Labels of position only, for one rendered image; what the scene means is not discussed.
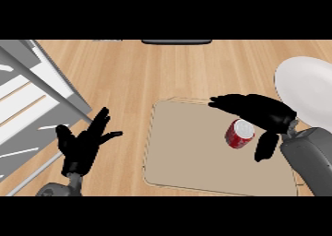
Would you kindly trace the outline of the beige tray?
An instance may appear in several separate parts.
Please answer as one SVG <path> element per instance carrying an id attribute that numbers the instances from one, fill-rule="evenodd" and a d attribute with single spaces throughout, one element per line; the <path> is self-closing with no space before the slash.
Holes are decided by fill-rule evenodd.
<path id="1" fill-rule="evenodd" d="M 152 108 L 146 182 L 233 195 L 295 196 L 281 152 L 257 161 L 257 142 L 232 148 L 224 139 L 236 116 L 196 100 L 161 100 Z"/>

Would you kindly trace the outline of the dark grey flat object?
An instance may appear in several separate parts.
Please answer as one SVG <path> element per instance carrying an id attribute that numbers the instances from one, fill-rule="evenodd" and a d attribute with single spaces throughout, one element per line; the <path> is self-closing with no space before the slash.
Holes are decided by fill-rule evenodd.
<path id="1" fill-rule="evenodd" d="M 142 40 L 142 43 L 151 45 L 204 45 L 213 40 Z"/>

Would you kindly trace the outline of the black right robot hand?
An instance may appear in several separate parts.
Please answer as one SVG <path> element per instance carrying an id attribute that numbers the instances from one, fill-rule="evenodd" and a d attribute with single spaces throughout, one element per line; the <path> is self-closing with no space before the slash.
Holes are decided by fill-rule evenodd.
<path id="1" fill-rule="evenodd" d="M 258 138 L 254 160 L 269 159 L 275 152 L 279 136 L 288 133 L 297 111 L 279 100 L 258 94 L 227 94 L 211 97 L 208 106 L 236 115 L 264 130 Z"/>

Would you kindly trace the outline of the red soda can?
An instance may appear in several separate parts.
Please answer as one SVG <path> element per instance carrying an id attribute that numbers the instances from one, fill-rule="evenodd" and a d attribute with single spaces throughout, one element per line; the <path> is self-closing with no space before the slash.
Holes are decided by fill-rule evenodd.
<path id="1" fill-rule="evenodd" d="M 254 125 L 236 119 L 227 128 L 224 139 L 232 148 L 242 148 L 254 139 Z"/>

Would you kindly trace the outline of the white plate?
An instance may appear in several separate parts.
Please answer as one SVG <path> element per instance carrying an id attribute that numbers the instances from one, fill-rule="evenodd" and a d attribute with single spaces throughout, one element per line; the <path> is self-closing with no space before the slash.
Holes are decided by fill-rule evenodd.
<path id="1" fill-rule="evenodd" d="M 332 134 L 332 64 L 313 57 L 291 57 L 276 67 L 273 83 L 298 119 Z"/>

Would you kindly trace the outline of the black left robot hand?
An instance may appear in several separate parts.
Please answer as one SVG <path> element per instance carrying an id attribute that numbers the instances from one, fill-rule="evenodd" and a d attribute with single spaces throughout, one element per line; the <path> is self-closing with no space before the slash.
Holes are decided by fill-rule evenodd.
<path id="1" fill-rule="evenodd" d="M 89 128 L 80 132 L 78 136 L 72 135 L 69 128 L 63 124 L 56 127 L 59 150 L 63 155 L 60 171 L 63 176 L 68 176 L 69 173 L 84 176 L 92 169 L 99 146 L 112 138 L 123 136 L 121 131 L 103 134 L 109 121 L 109 109 L 103 107 Z"/>

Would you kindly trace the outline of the grey and white appliance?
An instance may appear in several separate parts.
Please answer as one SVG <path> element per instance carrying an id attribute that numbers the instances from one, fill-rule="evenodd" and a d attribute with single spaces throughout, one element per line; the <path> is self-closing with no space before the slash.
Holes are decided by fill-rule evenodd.
<path id="1" fill-rule="evenodd" d="M 0 47 L 66 98 L 56 101 L 0 59 L 1 183 L 56 139 L 56 126 L 74 125 L 92 107 L 37 41 L 0 40 Z"/>

